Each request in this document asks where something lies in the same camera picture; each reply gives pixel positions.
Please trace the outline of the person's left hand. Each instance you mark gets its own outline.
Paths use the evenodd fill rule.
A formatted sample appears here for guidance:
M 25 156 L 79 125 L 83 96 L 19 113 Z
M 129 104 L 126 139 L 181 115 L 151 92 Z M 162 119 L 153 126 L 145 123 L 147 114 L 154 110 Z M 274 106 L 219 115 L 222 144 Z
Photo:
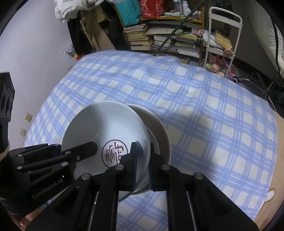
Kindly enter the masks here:
M 28 214 L 21 219 L 17 219 L 15 216 L 11 215 L 11 219 L 20 230 L 25 231 L 28 224 L 34 219 L 34 216 L 32 214 Z

